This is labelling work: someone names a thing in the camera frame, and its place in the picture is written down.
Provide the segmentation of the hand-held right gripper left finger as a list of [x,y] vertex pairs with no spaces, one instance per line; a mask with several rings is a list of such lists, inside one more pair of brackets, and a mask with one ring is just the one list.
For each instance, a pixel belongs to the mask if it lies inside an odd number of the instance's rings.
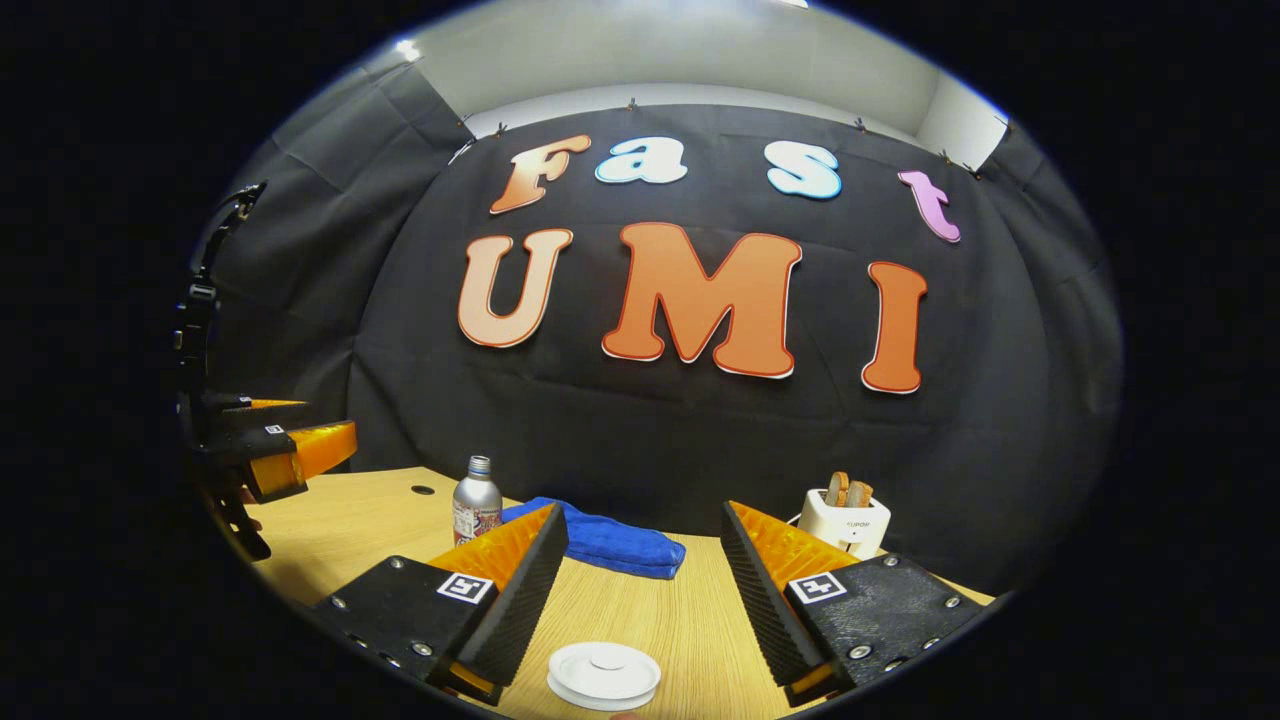
[[390,556],[312,606],[325,633],[436,691],[495,706],[570,543],[559,503],[420,562]]

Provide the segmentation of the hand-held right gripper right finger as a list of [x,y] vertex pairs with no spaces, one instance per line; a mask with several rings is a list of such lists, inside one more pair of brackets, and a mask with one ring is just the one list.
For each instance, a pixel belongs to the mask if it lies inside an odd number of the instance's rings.
[[883,683],[986,605],[900,553],[855,559],[736,501],[719,542],[771,676],[794,707]]

